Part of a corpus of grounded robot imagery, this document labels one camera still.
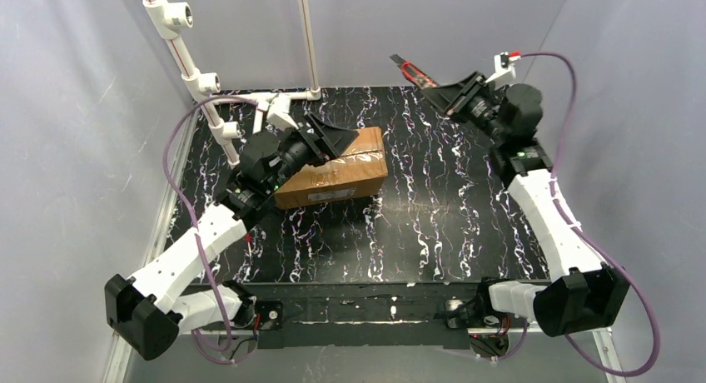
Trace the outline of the brown cardboard express box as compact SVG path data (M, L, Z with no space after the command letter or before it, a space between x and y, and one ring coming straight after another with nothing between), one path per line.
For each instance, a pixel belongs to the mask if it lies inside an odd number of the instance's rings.
M366 127L341 157L320 167L305 166L275 195L281 210L343 201L379 193L388 176L379 127Z

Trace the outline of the red black utility knife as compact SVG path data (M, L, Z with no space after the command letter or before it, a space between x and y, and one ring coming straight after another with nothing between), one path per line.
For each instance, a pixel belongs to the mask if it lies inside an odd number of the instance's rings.
M403 77L419 89L436 88L439 83L422 72L415 64L398 54L390 55L390 60L400 69Z

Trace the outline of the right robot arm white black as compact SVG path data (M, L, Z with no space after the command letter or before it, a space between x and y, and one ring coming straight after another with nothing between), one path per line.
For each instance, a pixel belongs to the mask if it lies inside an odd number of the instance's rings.
M420 90L438 112L473 124L492 141L491 170L523 212L549 267L547 286L485 278L473 299L446 316L514 314L550 337L612 326L629 283L578 235L579 223L534 136L543 116L540 90L523 83L497 87L478 72L448 85L425 79Z

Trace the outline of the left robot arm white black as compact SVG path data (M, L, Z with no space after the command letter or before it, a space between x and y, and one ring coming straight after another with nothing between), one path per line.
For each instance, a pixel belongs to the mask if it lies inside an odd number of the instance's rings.
M130 276L104 286L107 324L145 361L164 354L186 332L221 321L229 331L239 316L254 316L256 298L235 283L185 294L230 245L276 209L275 194L307 166L341 157L359 136L307 113L305 121L276 135L252 133L223 191L160 256Z

